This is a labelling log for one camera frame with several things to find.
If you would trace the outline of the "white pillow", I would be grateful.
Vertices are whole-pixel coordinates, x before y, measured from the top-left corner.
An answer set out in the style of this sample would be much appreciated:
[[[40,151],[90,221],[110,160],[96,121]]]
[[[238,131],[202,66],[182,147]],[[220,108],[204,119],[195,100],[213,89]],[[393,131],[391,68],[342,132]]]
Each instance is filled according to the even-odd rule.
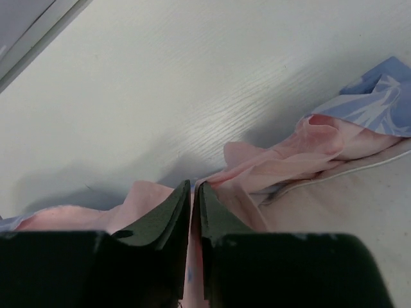
[[[410,140],[252,199],[272,231],[358,237],[374,255],[394,305],[410,307]]]

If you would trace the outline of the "Frozen Elsa print pillowcase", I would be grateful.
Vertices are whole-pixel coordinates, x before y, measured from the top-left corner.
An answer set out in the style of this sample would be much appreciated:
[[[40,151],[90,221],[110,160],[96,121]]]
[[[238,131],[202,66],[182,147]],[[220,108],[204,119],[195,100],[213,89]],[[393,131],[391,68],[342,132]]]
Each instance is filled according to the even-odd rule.
[[[195,219],[195,193],[200,184],[208,183],[218,200],[256,232],[330,233],[272,231],[252,195],[264,189],[278,191],[287,185],[313,180],[325,171],[378,154],[407,139],[410,140],[410,68],[392,57],[303,117],[291,136],[279,144],[267,149],[244,142],[226,144],[223,149],[226,168],[195,185],[190,184],[186,272],[178,307],[211,307],[203,294],[202,247]],[[1,233],[102,230],[112,234],[142,218],[175,189],[138,181],[125,201],[112,209],[51,207],[2,220]]]

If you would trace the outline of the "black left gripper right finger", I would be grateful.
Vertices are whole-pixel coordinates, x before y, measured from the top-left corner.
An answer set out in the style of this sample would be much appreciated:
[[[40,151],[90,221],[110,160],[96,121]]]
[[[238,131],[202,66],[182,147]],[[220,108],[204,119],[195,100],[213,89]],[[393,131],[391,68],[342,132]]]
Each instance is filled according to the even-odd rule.
[[[204,299],[211,307],[392,307],[366,246],[355,236],[256,232],[208,183],[195,193]]]

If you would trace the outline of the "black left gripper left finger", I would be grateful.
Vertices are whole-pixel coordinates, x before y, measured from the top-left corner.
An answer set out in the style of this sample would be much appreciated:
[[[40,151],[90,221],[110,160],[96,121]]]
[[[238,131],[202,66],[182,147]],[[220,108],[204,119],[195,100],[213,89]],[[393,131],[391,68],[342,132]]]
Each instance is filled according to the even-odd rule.
[[[2,307],[178,307],[191,212],[185,180],[142,218],[102,230],[1,233]]]

